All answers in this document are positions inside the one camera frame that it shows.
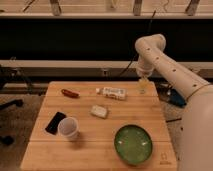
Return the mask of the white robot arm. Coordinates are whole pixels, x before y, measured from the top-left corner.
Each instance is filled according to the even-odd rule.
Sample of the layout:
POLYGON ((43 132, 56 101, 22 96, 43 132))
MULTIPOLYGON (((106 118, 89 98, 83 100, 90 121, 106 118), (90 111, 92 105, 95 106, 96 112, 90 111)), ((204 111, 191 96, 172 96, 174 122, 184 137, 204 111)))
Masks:
POLYGON ((213 171, 213 84, 168 57, 165 46, 162 34, 137 39, 137 74, 149 77, 156 69, 187 101, 178 171, 213 171))

